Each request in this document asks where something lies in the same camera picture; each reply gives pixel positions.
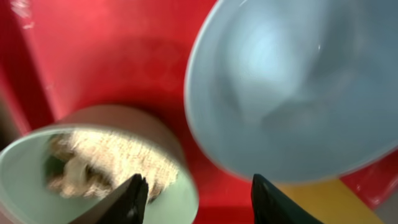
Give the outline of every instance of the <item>yellow object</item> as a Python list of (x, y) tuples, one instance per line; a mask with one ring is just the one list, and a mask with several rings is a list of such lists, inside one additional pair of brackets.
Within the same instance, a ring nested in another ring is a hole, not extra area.
[(383, 223), (342, 181), (277, 185), (294, 202), (325, 224)]

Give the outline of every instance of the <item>bowl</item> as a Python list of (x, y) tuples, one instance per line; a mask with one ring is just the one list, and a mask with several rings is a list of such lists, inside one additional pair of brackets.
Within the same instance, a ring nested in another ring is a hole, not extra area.
[(396, 1), (228, 0), (190, 55), (185, 111), (205, 154), (285, 183), (358, 169), (398, 140)]
[[(14, 223), (70, 223), (95, 206), (99, 199), (62, 198), (47, 189), (45, 163), (49, 139), (76, 128), (117, 131), (157, 146), (180, 167), (177, 180), (146, 207), (144, 223), (192, 223), (198, 195), (177, 138), (157, 118), (118, 105), (86, 108), (10, 144), (0, 155), (0, 204)], [(93, 221), (102, 214), (90, 217)]]

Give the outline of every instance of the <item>red table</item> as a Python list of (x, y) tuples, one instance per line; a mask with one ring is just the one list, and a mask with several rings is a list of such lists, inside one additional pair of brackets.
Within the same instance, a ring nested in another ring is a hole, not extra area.
[(185, 120), (185, 67), (215, 0), (11, 3), (0, 1), (0, 86), (23, 134), (98, 103), (142, 108), (185, 149), (200, 194), (197, 223), (253, 223), (251, 184), (217, 169)]

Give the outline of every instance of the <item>gray bowl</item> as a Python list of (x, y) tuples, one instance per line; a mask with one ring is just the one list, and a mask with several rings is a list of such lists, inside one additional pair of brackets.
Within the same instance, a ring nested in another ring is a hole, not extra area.
[(185, 109), (226, 170), (303, 182), (398, 140), (398, 2), (227, 0), (191, 52)]

